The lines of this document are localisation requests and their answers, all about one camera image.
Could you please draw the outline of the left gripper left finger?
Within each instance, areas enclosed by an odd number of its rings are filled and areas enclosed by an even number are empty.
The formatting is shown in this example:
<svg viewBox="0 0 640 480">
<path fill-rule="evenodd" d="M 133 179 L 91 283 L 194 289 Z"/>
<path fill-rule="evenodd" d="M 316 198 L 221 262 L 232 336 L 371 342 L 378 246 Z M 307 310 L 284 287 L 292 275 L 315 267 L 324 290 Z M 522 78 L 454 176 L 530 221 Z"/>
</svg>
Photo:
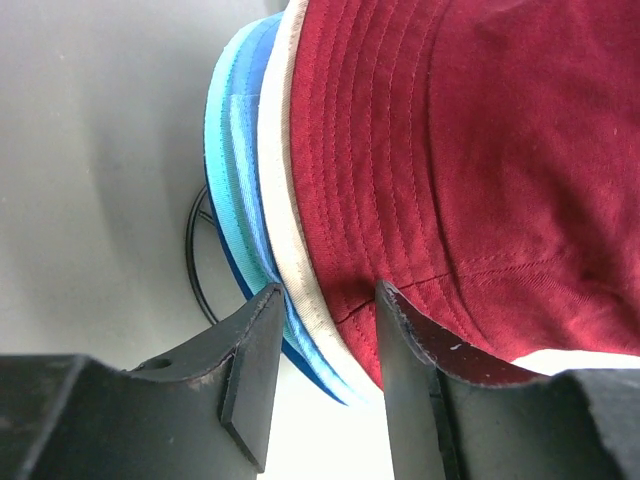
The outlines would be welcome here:
<svg viewBox="0 0 640 480">
<path fill-rule="evenodd" d="M 253 479 L 266 466 L 284 322 L 277 284 L 119 370 L 87 355 L 1 360 L 5 479 Z"/>
</svg>

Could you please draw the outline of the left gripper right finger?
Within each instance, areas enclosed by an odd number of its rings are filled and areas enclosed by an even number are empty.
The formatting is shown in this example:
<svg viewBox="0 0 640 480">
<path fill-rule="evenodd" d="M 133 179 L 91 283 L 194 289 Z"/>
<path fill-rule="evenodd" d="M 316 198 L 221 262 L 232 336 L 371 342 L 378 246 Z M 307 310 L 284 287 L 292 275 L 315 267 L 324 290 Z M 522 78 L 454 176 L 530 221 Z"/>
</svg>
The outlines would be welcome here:
<svg viewBox="0 0 640 480">
<path fill-rule="evenodd" d="M 387 282 L 376 325 L 398 479 L 635 479 L 639 369 L 548 376 L 498 359 Z"/>
</svg>

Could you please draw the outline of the cyan bucket hat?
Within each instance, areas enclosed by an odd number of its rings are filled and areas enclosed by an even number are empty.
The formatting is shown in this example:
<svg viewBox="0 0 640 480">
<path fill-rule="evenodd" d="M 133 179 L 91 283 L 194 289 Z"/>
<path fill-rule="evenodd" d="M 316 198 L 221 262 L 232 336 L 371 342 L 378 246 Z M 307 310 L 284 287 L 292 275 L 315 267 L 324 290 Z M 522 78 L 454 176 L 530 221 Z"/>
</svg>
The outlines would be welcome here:
<svg viewBox="0 0 640 480">
<path fill-rule="evenodd" d="M 249 34 L 250 24 L 242 27 L 232 37 L 217 60 L 207 94 L 204 115 L 204 165 L 210 203 L 221 227 L 223 238 L 241 275 L 233 250 L 243 245 L 241 227 L 244 221 L 238 218 L 239 183 L 231 139 L 229 106 L 231 70 L 236 63 L 239 47 Z M 248 287 L 254 296 L 265 286 L 258 290 Z"/>
</svg>

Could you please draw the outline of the beige bucket hat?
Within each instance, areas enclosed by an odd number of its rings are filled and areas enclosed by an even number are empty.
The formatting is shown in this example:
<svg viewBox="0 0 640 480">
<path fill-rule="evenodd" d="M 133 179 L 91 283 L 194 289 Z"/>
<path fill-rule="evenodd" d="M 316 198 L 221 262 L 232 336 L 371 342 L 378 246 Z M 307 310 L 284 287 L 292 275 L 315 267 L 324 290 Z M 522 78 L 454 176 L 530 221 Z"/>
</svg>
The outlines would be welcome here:
<svg viewBox="0 0 640 480">
<path fill-rule="evenodd" d="M 329 314 L 311 265 L 292 178 L 289 112 L 298 43 L 308 3 L 291 1 L 264 73 L 257 121 L 260 190 L 276 264 L 304 333 L 353 392 L 348 403 L 381 404 L 381 389 L 348 350 Z"/>
</svg>

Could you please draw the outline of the dark red hat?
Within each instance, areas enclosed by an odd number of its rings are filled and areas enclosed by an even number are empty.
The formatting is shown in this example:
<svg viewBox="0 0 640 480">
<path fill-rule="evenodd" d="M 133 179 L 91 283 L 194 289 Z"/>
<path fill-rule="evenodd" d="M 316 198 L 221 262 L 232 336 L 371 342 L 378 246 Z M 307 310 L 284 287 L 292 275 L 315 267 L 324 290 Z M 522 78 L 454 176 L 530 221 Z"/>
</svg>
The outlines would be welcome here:
<svg viewBox="0 0 640 480">
<path fill-rule="evenodd" d="M 507 361 L 639 355 L 639 5 L 312 1 L 291 163 L 330 317 L 381 381 L 394 284 Z"/>
</svg>

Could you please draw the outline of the white hat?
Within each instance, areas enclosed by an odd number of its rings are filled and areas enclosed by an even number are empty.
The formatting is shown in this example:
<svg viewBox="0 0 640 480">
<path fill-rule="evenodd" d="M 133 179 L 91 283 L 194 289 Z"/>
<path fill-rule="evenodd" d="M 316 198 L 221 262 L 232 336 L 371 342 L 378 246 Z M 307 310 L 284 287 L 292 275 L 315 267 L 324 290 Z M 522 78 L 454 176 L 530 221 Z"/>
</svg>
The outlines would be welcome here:
<svg viewBox="0 0 640 480">
<path fill-rule="evenodd" d="M 639 369 L 640 357 L 584 350 L 544 349 L 517 358 L 512 364 L 525 370 L 553 376 L 568 370 Z"/>
</svg>

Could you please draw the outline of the medium blue bucket hat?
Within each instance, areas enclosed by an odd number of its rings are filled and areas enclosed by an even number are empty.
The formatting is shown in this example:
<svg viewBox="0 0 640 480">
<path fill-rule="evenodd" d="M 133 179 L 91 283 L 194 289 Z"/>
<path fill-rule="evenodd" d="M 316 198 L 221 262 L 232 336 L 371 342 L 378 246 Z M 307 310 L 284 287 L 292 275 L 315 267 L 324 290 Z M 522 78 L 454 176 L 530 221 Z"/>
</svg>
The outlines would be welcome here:
<svg viewBox="0 0 640 480">
<path fill-rule="evenodd" d="M 249 25 L 249 34 L 237 52 L 231 70 L 230 131 L 238 176 L 243 245 L 233 250 L 244 280 L 253 289 L 282 281 L 267 234 L 260 195 L 257 153 L 257 116 L 264 72 L 282 15 Z M 303 325 L 289 295 L 285 296 L 285 338 L 331 393 L 346 405 L 360 397 L 335 372 Z"/>
</svg>

